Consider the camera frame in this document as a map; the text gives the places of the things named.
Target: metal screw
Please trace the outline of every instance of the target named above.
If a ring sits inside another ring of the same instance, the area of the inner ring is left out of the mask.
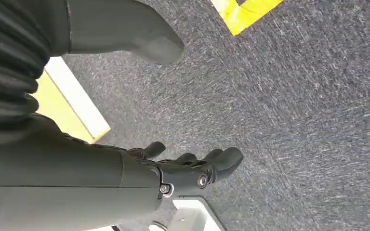
[[[170,192],[170,190],[171,190],[171,187],[170,187],[170,185],[168,185],[168,184],[163,184],[163,185],[161,185],[161,186],[159,187],[159,191],[160,191],[161,193],[164,193],[164,194],[169,193],[169,192]]]
[[[208,176],[204,173],[200,174],[198,177],[198,186],[203,189],[208,185]]]

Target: gray carpet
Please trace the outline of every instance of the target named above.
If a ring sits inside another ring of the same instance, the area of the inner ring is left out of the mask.
[[[286,0],[237,37],[209,0],[147,3],[183,38],[177,63],[65,57],[112,127],[101,143],[240,148],[238,171],[204,192],[228,231],[370,231],[370,0]]]

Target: black sleeve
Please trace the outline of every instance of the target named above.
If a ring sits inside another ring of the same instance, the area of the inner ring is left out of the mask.
[[[49,51],[33,18],[16,4],[0,1],[0,125],[24,120],[38,109],[28,93],[36,92]]]

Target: white plastic base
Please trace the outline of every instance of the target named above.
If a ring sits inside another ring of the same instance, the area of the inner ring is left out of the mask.
[[[225,231],[203,197],[180,197],[173,204],[178,211],[168,231]]]

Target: prosthetic arm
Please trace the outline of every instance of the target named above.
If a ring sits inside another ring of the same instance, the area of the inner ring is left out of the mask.
[[[154,162],[161,143],[88,145],[34,113],[28,93],[50,56],[126,50],[169,64],[183,47],[159,14],[133,0],[0,0],[0,231],[114,225],[237,168],[236,148]]]

